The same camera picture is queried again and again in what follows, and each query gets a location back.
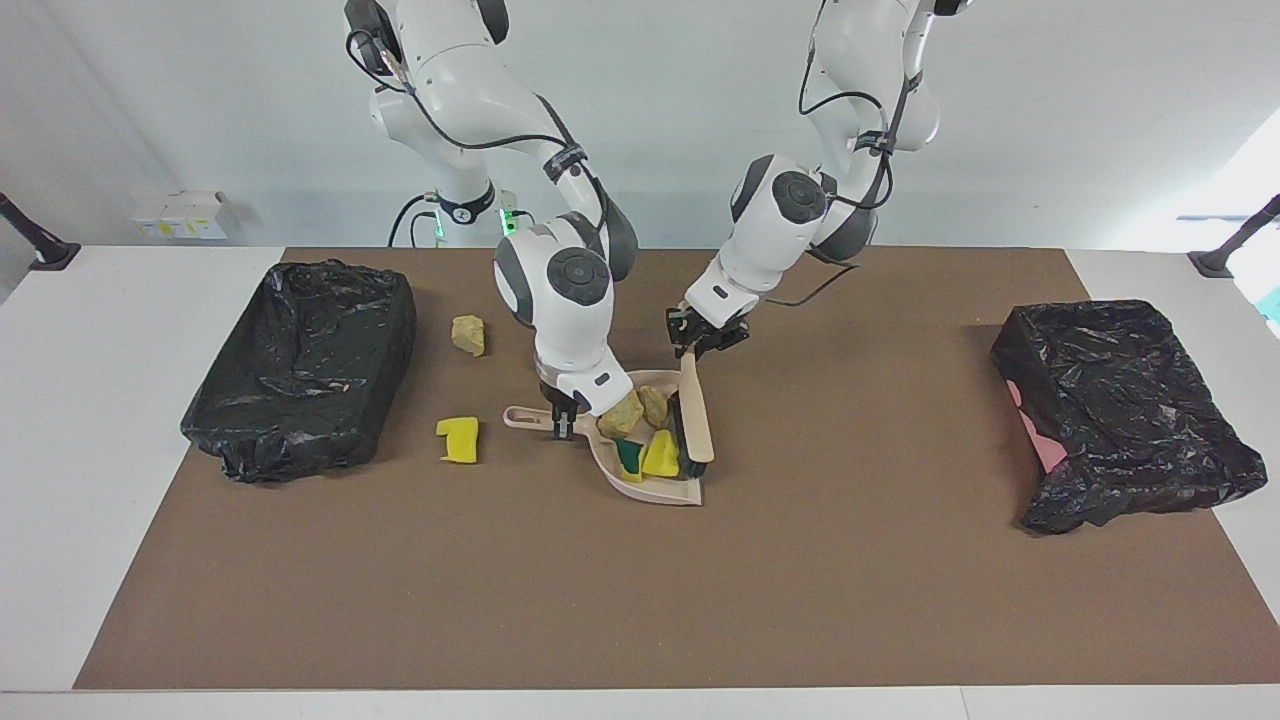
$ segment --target pink object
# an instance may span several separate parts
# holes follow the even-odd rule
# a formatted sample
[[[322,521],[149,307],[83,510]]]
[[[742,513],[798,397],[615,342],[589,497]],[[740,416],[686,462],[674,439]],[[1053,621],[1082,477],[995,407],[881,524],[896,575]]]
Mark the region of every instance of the pink object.
[[[1044,466],[1044,471],[1050,473],[1053,468],[1057,468],[1062,460],[1066,460],[1066,448],[1062,443],[1050,439],[1036,429],[1036,423],[1023,413],[1023,392],[1018,389],[1014,380],[1005,380],[1009,383],[1009,393],[1014,396],[1014,405],[1018,406],[1018,414],[1023,416],[1023,424],[1027,425],[1027,434],[1032,438],[1032,445],[1036,446],[1036,454],[1039,455],[1041,465]]]

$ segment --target white box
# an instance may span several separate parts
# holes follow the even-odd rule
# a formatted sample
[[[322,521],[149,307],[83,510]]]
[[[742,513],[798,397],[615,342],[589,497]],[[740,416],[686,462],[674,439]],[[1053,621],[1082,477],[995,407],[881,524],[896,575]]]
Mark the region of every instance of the white box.
[[[187,224],[201,240],[227,240],[239,228],[225,202],[192,205]]]
[[[142,202],[133,217],[133,224],[138,227],[138,234],[150,240],[164,240],[164,231],[160,229],[160,215],[164,215],[164,202]]]
[[[196,229],[187,222],[191,214],[189,208],[183,205],[169,205],[160,214],[160,232],[173,240],[196,240]]]

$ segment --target brush handle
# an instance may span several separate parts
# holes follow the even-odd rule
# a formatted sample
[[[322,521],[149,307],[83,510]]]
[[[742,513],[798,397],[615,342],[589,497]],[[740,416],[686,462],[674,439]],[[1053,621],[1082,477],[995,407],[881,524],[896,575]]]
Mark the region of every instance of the brush handle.
[[[707,420],[703,383],[698,379],[698,359],[692,348],[680,359],[680,418],[685,430],[685,454],[694,462],[716,460],[712,428]]]

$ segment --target brown table mat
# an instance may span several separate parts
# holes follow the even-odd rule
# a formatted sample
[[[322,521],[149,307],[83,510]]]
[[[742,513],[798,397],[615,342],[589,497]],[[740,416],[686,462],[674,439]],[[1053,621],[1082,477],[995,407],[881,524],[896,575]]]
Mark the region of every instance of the brown table mat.
[[[330,256],[415,287],[378,459],[247,487],[191,452],[77,688],[1280,682],[1280,629],[1211,512],[1015,527],[1036,459],[987,352],[1012,305],[1087,297],[1060,251],[872,249],[809,306],[758,310],[700,364],[700,509],[627,500],[584,442],[500,425],[541,400],[490,251],[287,254]],[[626,366],[676,366],[663,309],[708,259],[641,255]],[[805,260],[780,296],[828,273]],[[449,345],[465,313],[490,356]],[[439,461],[454,415],[481,418],[481,465]]]

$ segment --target black cable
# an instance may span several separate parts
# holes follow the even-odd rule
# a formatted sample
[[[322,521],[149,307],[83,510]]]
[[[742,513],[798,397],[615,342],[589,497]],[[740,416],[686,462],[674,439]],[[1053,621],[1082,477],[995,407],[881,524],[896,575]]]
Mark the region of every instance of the black cable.
[[[431,213],[430,210],[428,210],[426,213],[419,213],[417,215],[413,215],[410,219],[410,222],[408,222],[408,243],[411,246],[413,246],[413,247],[417,247],[417,222],[420,219],[422,219],[422,218],[431,218],[433,220],[436,219],[435,213]]]
[[[828,197],[836,202],[844,202],[845,205],[851,205],[859,210],[879,210],[888,204],[890,197],[893,197],[893,165],[888,161],[887,155],[881,156],[879,167],[876,169],[876,182],[872,183],[872,187],[879,187],[882,177],[886,182],[884,196],[870,205],[863,205],[861,202],[850,200],[844,195],[828,195]]]
[[[413,209],[413,205],[425,201],[426,201],[425,196],[415,195],[412,200],[410,200],[408,202],[404,204],[403,208],[401,208],[399,214],[396,215],[396,222],[392,223],[392,232],[390,234],[387,236],[387,247],[396,247],[396,233],[399,232],[399,225],[402,222],[404,222],[404,215],[408,215],[408,211]]]
[[[818,8],[818,17],[813,20],[813,28],[814,28],[814,31],[818,29],[818,20],[822,19],[822,13],[826,9],[827,9],[827,0],[822,0],[822,5]],[[805,60],[804,79],[800,81],[800,97],[796,99],[796,110],[799,110],[801,115],[808,117],[809,114],[817,111],[818,108],[822,108],[823,105],[828,105],[831,102],[835,102],[836,100],[845,100],[845,99],[849,99],[849,97],[856,97],[859,100],[865,100],[865,101],[870,102],[872,105],[874,105],[876,109],[879,110],[881,113],[884,111],[884,105],[879,100],[877,100],[874,96],[868,95],[865,92],[852,91],[852,90],[847,91],[847,92],[837,92],[836,95],[832,95],[831,97],[824,99],[823,101],[818,102],[817,105],[814,105],[813,108],[809,108],[806,110],[805,106],[804,106],[804,96],[809,91],[809,76],[813,73],[813,58],[814,58],[813,33],[809,35],[809,40],[810,40],[810,42],[809,42],[809,59]]]
[[[404,92],[404,88],[402,88],[402,87],[393,87],[393,86],[388,85],[387,81],[384,81],[383,78],[380,78],[376,74],[374,74],[374,72],[370,70],[367,65],[365,65],[364,63],[361,63],[360,58],[356,58],[355,50],[351,49],[351,41],[355,40],[356,37],[361,36],[361,35],[364,35],[365,37],[367,37],[369,42],[374,41],[374,36],[370,35],[369,31],[366,31],[366,29],[353,29],[353,31],[351,31],[347,35],[347,56],[351,58],[351,61],[356,63],[356,67],[360,68],[360,72],[362,72],[366,76],[369,76],[383,90],[390,90],[392,92]],[[357,47],[362,47],[365,45],[367,45],[367,42],[362,42],[362,44],[357,45]]]
[[[538,218],[535,218],[534,214],[530,213],[529,210],[512,210],[511,211],[511,217],[512,218],[529,218],[530,223],[532,223],[535,225],[538,224]]]
[[[831,263],[831,264],[832,265],[840,265],[841,268],[844,268],[844,270],[840,270],[838,273],[836,273],[835,275],[832,275],[831,279],[828,279],[827,282],[824,282],[820,286],[818,286],[818,290],[815,290],[815,291],[810,292],[809,295],[806,295],[804,300],[800,300],[799,302],[787,302],[785,300],[773,300],[771,297],[771,299],[765,299],[764,301],[768,302],[768,304],[771,304],[771,305],[781,305],[783,307],[800,307],[801,305],[806,305],[814,297],[818,297],[818,295],[820,295],[822,291],[824,291],[828,287],[831,287],[832,284],[835,284],[836,281],[838,281],[840,278],[847,275],[849,273],[851,273],[851,272],[854,272],[854,270],[856,270],[858,268],[861,266],[861,265],[852,265],[852,264],[849,264],[849,263]]]
[[[586,167],[582,167],[582,172],[586,173],[586,178],[591,181],[591,187],[595,190],[595,201],[600,204],[600,222],[595,223],[595,232],[604,229],[604,220],[609,217],[608,199],[604,195],[604,183],[591,174]]]
[[[540,135],[540,133],[513,135],[511,137],[504,137],[502,140],[492,140],[489,142],[475,142],[475,143],[462,142],[460,140],[456,140],[449,133],[444,132],[444,128],[436,124],[435,118],[433,118],[431,114],[426,111],[426,105],[422,105],[422,100],[419,99],[416,87],[413,87],[412,85],[406,85],[404,92],[407,92],[408,96],[413,99],[413,104],[417,105],[417,109],[422,111],[422,117],[426,118],[426,122],[431,123],[431,128],[435,129],[435,132],[440,133],[440,137],[443,137],[445,142],[448,142],[454,147],[461,147],[462,150],[492,150],[494,147],[506,147],[507,145],[515,145],[517,142],[529,142],[529,141],[552,142],[558,145],[562,150],[568,147],[568,143],[564,142],[563,140],[550,135]]]

